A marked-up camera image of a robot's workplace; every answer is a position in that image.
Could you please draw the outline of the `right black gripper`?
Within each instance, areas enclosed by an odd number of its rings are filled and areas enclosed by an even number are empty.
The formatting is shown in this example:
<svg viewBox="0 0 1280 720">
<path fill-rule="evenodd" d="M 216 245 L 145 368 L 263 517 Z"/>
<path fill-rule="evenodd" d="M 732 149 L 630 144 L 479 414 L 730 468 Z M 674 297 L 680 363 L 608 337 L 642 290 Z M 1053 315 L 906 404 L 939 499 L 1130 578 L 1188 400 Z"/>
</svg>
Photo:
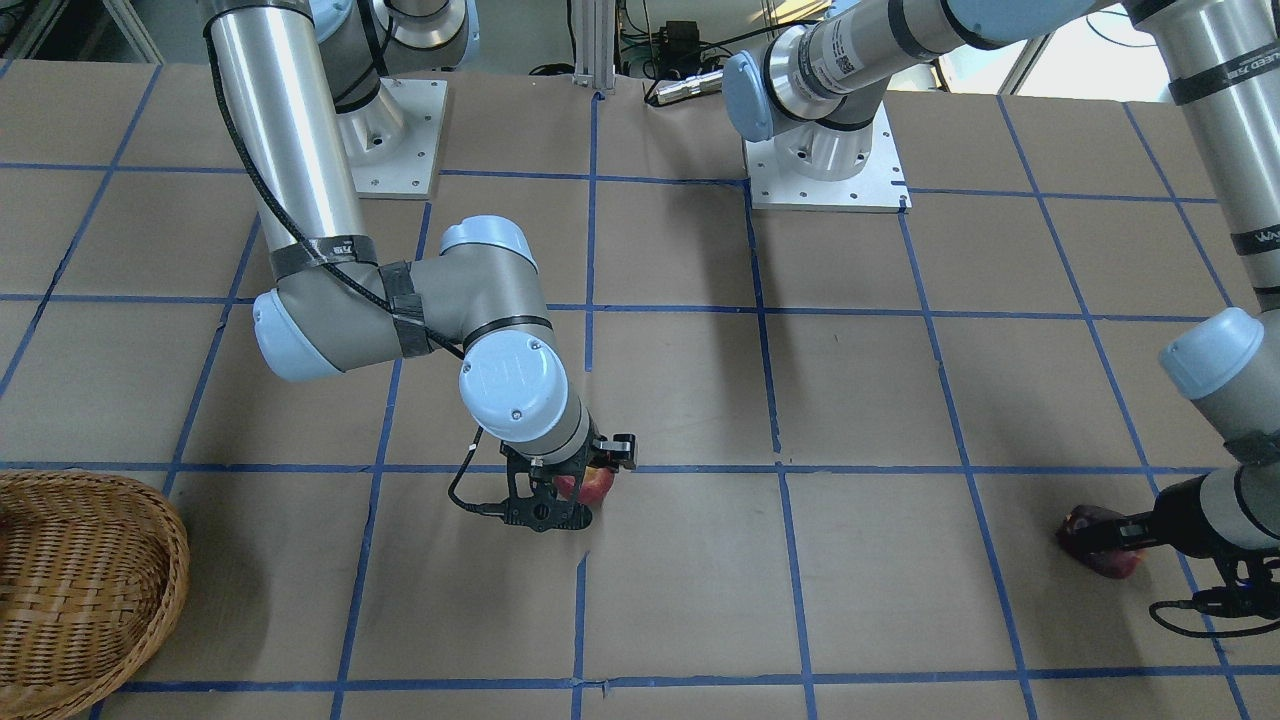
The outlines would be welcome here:
<svg viewBox="0 0 1280 720">
<path fill-rule="evenodd" d="M 589 460 L 591 468 L 613 471 L 634 471 L 637 468 L 635 434 L 599 436 L 594 425 L 589 427 L 588 438 L 580 450 L 563 462 L 535 465 L 506 442 L 500 443 L 500 452 L 506 456 L 509 491 L 509 497 L 500 502 L 500 519 L 506 525 L 526 527 L 535 532 L 582 530 L 591 525 L 593 511 L 579 502 L 581 479 Z M 575 477 L 567 497 L 557 495 L 553 480 L 558 475 Z"/>
</svg>

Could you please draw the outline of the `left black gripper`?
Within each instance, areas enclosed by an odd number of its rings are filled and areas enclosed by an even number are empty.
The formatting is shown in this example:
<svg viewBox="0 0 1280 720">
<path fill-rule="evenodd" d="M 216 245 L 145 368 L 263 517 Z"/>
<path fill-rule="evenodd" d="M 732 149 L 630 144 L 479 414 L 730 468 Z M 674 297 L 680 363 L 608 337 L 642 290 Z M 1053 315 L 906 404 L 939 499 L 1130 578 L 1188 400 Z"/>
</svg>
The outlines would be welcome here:
<svg viewBox="0 0 1280 720">
<path fill-rule="evenodd" d="M 1071 510 L 1062 520 L 1062 548 L 1073 556 L 1138 551 L 1169 544 L 1193 559 L 1226 556 L 1226 541 L 1210 525 L 1201 502 L 1207 475 L 1164 488 L 1152 512 Z"/>
</svg>

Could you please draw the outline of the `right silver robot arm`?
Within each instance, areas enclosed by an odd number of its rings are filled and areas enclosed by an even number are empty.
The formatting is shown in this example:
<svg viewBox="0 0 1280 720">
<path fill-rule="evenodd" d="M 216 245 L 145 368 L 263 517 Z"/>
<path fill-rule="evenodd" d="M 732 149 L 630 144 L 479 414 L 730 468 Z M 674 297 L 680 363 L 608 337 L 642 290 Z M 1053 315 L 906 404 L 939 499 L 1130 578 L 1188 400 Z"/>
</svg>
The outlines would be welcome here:
<svg viewBox="0 0 1280 720">
<path fill-rule="evenodd" d="M 227 132 L 259 195 L 274 287 L 253 301 L 271 370 L 340 375 L 445 350 L 479 433 L 498 438 L 506 498 L 471 514 L 536 532 L 581 530 L 596 497 L 636 466 L 631 434 L 602 436 L 561 359 L 530 245 L 503 217 L 468 217 L 438 258 L 380 263 L 358 204 L 356 167 L 403 161 L 430 181 L 444 88 L 357 77 L 340 105 L 323 45 L 355 29 L 349 3 L 202 1 L 202 36 Z"/>
</svg>

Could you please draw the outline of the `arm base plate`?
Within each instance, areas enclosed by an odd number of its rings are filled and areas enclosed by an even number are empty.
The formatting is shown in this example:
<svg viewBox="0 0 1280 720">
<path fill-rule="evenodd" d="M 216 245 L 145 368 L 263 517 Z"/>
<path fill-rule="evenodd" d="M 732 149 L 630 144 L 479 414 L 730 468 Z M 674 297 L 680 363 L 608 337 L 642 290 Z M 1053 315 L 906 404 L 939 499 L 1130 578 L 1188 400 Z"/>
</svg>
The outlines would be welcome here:
<svg viewBox="0 0 1280 720">
<path fill-rule="evenodd" d="M 337 117 L 361 199 L 431 197 L 447 97 L 443 79 L 388 78 L 370 102 Z"/>
<path fill-rule="evenodd" d="M 913 206 L 883 106 L 863 129 L 810 123 L 746 142 L 744 154 L 756 209 L 901 213 Z"/>
</svg>

